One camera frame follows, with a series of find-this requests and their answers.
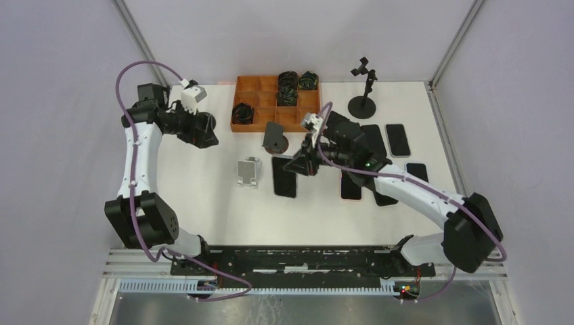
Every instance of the black phone holder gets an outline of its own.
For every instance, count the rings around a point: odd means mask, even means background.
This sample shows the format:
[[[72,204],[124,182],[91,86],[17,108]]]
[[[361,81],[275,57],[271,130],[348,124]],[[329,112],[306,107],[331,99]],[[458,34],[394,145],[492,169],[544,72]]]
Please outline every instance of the black phone holder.
[[[267,122],[265,135],[263,136],[263,147],[270,154],[282,154],[289,148],[289,141],[283,135],[281,124]]]
[[[351,70],[351,73],[355,77],[359,74],[367,75],[365,93],[362,96],[357,96],[349,101],[349,113],[351,113],[353,117],[361,120],[372,117],[376,111],[375,102],[368,97],[369,93],[373,91],[373,83],[377,80],[376,71],[374,69],[367,69],[367,63],[369,63],[369,60],[367,60],[367,58],[362,58],[361,66]]]

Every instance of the metal floor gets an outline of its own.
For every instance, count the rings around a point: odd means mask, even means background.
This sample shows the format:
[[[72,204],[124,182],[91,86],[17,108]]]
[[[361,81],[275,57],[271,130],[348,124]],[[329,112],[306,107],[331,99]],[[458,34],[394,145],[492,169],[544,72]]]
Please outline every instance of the metal floor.
[[[444,284],[422,282],[422,297]],[[401,305],[391,297],[248,295],[196,303],[185,295],[118,293],[110,325],[500,324],[488,282],[454,282],[444,295]]]

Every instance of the cable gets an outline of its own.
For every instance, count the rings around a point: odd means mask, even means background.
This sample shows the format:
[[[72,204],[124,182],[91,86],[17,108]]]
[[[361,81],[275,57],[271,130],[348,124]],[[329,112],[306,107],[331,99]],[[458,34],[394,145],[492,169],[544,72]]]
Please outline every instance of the cable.
[[[297,84],[300,90],[317,90],[317,74],[307,71],[299,77]]]
[[[277,92],[277,106],[297,106],[298,93],[289,87],[279,88]]]
[[[135,214],[135,166],[136,166],[136,160],[137,160],[137,129],[135,127],[135,123],[133,122],[133,119],[131,118],[130,114],[127,112],[127,109],[124,105],[124,103],[122,102],[121,96],[120,96],[120,81],[122,80],[123,75],[126,73],[126,71],[128,71],[129,69],[133,68],[134,66],[139,66],[140,64],[154,64],[157,66],[161,66],[162,68],[165,68],[167,70],[169,70],[171,73],[173,73],[180,81],[183,80],[183,78],[181,78],[181,76],[175,72],[175,70],[173,70],[172,68],[166,66],[163,63],[160,62],[156,62],[156,61],[151,61],[151,60],[142,60],[142,61],[136,61],[132,64],[129,64],[128,66],[126,66],[125,68],[123,68],[120,73],[118,74],[118,77],[116,78],[116,98],[118,100],[118,104],[120,105],[120,108],[122,109],[124,115],[126,116],[126,119],[129,123],[129,126],[131,128],[132,134],[133,134],[133,149],[132,149],[132,154],[131,154],[131,167],[130,167],[130,171],[129,171],[129,181],[130,181],[130,187],[129,187],[129,210],[130,210],[130,215],[131,215],[131,223],[133,225],[133,230],[135,232],[135,236],[137,237],[137,241],[141,247],[141,249],[143,250],[143,252],[148,256],[148,258],[150,259],[150,261],[152,262],[157,262],[160,259],[160,256],[162,255],[162,253],[167,249],[166,247],[162,247],[159,249],[158,253],[156,256],[152,255],[152,252],[150,252],[148,246],[146,245],[146,241],[144,240],[144,237],[141,235],[141,231],[139,230],[139,225],[137,224],[137,218],[136,218],[136,214]],[[227,300],[227,299],[231,299],[231,298],[235,298],[235,297],[240,297],[242,295],[245,295],[246,293],[248,293],[249,291],[251,291],[251,289],[253,289],[252,285],[250,282],[243,280],[241,278],[238,278],[236,276],[233,276],[231,274],[227,274],[225,272],[221,272],[217,269],[214,269],[213,267],[198,261],[197,259],[188,256],[188,255],[183,255],[181,253],[172,251],[170,249],[167,249],[168,253],[171,254],[174,258],[177,256],[183,256],[185,259],[194,262],[195,264],[208,269],[212,272],[215,272],[216,274],[219,274],[220,276],[225,276],[226,278],[230,278],[232,280],[235,281],[239,281],[245,285],[247,285],[247,289],[242,291],[242,292],[238,292],[238,293],[234,293],[231,295],[226,295],[223,297],[216,297],[216,298],[208,298],[208,299],[196,299],[197,301],[222,301],[222,300]]]
[[[169,256],[165,255],[164,252],[162,252],[162,256],[163,256],[165,259],[168,259],[169,261],[171,261],[172,263],[177,263],[177,259],[176,259],[175,257],[169,257]]]
[[[253,107],[245,103],[239,103],[231,110],[231,121],[233,124],[252,124]]]
[[[321,140],[321,136],[323,134],[323,130],[325,129],[325,125],[327,124],[327,120],[329,118],[329,114],[331,113],[331,109],[333,108],[333,103],[332,102],[328,102],[327,104],[325,104],[325,106],[323,106],[323,108],[319,111],[319,114],[322,114],[323,112],[325,113],[325,117],[323,119],[323,124],[321,125],[321,129],[319,130],[319,136],[317,137],[317,143],[320,142]],[[421,183],[419,181],[417,181],[416,179],[412,179],[409,177],[406,177],[404,175],[398,175],[398,174],[391,174],[391,173],[379,173],[379,172],[375,172],[375,171],[362,171],[361,169],[354,169],[354,168],[349,168],[349,167],[345,167],[345,166],[340,166],[334,162],[332,162],[329,158],[327,158],[327,156],[325,156],[325,154],[323,153],[323,150],[321,149],[321,146],[317,146],[319,148],[319,155],[321,156],[321,158],[323,159],[323,161],[325,163],[327,163],[330,166],[339,168],[340,170],[343,171],[348,171],[351,173],[357,173],[357,174],[362,174],[362,175],[369,175],[369,176],[373,176],[373,177],[389,177],[389,178],[395,178],[395,179],[400,179],[400,180],[404,180],[404,181],[408,181],[412,184],[414,184],[415,186],[418,186],[419,188],[422,188],[423,190],[426,190],[427,192],[434,194],[435,196],[438,196],[441,200],[444,200],[448,203],[451,203],[452,205],[454,205],[455,207],[459,208],[460,210],[462,210],[462,212],[464,212],[466,215],[468,215],[483,231],[484,233],[488,236],[488,238],[495,244],[495,246],[498,248],[498,250],[500,251],[501,254],[501,258],[500,259],[486,259],[486,261],[490,261],[490,262],[504,262],[506,260],[506,250],[504,249],[504,247],[502,246],[502,244],[500,243],[500,241],[492,234],[492,232],[486,227],[486,225],[480,221],[480,219],[474,215],[474,213],[470,212],[466,207],[464,207],[462,204],[460,204],[459,202],[456,202],[455,200],[452,200],[451,198],[449,198],[448,196],[444,195],[442,192],[437,191],[435,189],[433,189],[432,187]]]
[[[277,76],[277,87],[278,89],[287,87],[296,90],[297,89],[297,72],[295,71],[285,71]]]

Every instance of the metal frame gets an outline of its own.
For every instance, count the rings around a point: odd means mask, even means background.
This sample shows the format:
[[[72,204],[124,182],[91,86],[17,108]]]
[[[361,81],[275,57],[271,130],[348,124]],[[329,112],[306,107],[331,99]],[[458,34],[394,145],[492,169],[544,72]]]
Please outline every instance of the metal frame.
[[[133,19],[133,16],[131,15],[131,12],[129,11],[129,8],[127,7],[127,4],[125,3],[125,1],[124,0],[112,0],[112,3],[114,4],[116,9],[118,10],[120,17],[122,18],[122,21],[124,22],[124,25],[126,26],[127,30],[129,31],[129,34],[132,36],[133,41],[135,42],[135,44],[139,48],[142,56],[146,60],[155,61],[156,58],[152,54],[152,50],[150,49],[148,42],[146,42],[146,39],[142,35],[137,24],[135,23],[135,20]],[[156,81],[158,83],[160,83],[163,87],[168,87],[169,84],[167,82],[167,79],[165,78],[165,75],[163,74],[163,71],[160,69],[160,67],[156,66],[155,64],[148,64],[148,65],[150,66],[150,69],[152,69],[152,74],[154,74],[154,76],[156,77]]]
[[[140,49],[142,56],[147,60],[154,60],[151,49],[146,43],[140,29],[137,27],[133,16],[131,15],[124,0],[112,0],[113,4],[116,6],[121,18],[123,19],[126,27],[131,33],[134,41],[136,42],[138,48]],[[447,127],[445,126],[445,121],[437,101],[435,87],[441,80],[441,77],[448,66],[451,58],[455,54],[459,44],[468,32],[474,18],[479,13],[480,9],[483,7],[486,0],[475,0],[469,9],[463,23],[459,27],[453,41],[449,45],[449,48],[445,52],[443,59],[436,72],[434,73],[431,81],[426,85],[426,90],[428,93],[428,100],[433,109],[433,114],[435,115],[435,120],[443,142],[443,147],[447,155],[447,161],[451,169],[451,175],[455,182],[456,189],[459,193],[468,195],[468,186],[466,185],[464,178],[462,177],[462,172],[458,163],[458,157],[456,150],[451,142],[449,134],[447,132]],[[167,86],[167,80],[163,75],[162,71],[156,67],[152,66],[152,72],[157,78],[158,82],[164,86]],[[170,275],[171,261],[166,259],[161,259],[158,263],[152,263],[147,259],[143,251],[139,250],[111,250],[102,276],[102,281],[100,283],[100,289],[97,294],[97,299],[94,304],[93,312],[90,317],[90,325],[104,325],[109,324],[112,316],[112,310],[114,307],[114,302],[118,292],[122,289],[122,281],[130,279],[131,283],[142,283],[147,284],[146,290],[155,290],[154,288],[165,287],[160,286],[161,284],[177,284],[177,283],[197,283],[198,280],[212,280],[213,277],[198,277],[198,276],[171,276]],[[436,265],[435,266],[437,275],[432,278],[423,278],[422,281],[446,281],[451,275],[452,266],[451,265]],[[411,278],[393,278],[394,281],[410,281]],[[506,275],[506,270],[501,263],[488,263],[481,266],[475,273],[467,274],[464,272],[457,272],[455,281],[474,281],[474,280],[488,280],[491,286],[491,290],[494,297],[494,303],[500,315],[502,325],[517,325],[518,321],[516,319],[516,313],[512,309],[512,303],[507,291],[507,281],[508,277]],[[390,282],[382,281],[382,288],[390,285]],[[273,294],[290,294],[303,292],[298,292],[296,290],[285,290],[284,292],[273,292]],[[346,294],[364,294],[364,292],[353,292],[349,290]]]
[[[450,62],[450,59],[455,54],[456,50],[458,49],[458,45],[462,42],[462,39],[466,35],[466,32],[468,32],[468,29],[472,25],[474,18],[480,12],[485,2],[486,0],[474,0],[472,5],[470,6],[470,9],[466,13],[466,16],[462,21],[462,24],[460,25],[458,31],[454,36],[454,39],[450,43],[445,55],[443,56],[443,59],[441,60],[441,63],[439,64],[437,71],[435,71],[432,79],[430,80],[431,87],[436,87],[438,85],[439,81],[441,80],[441,77],[443,76],[443,73],[445,72],[446,67]]]

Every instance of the black stand base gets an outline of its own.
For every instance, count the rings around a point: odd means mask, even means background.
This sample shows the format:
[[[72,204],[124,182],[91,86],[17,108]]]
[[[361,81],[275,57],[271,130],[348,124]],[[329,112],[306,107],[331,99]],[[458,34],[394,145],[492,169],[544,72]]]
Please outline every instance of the black stand base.
[[[349,113],[359,120],[372,117],[376,112],[376,105],[372,99],[367,97],[365,105],[361,106],[363,96],[357,96],[349,101]]]

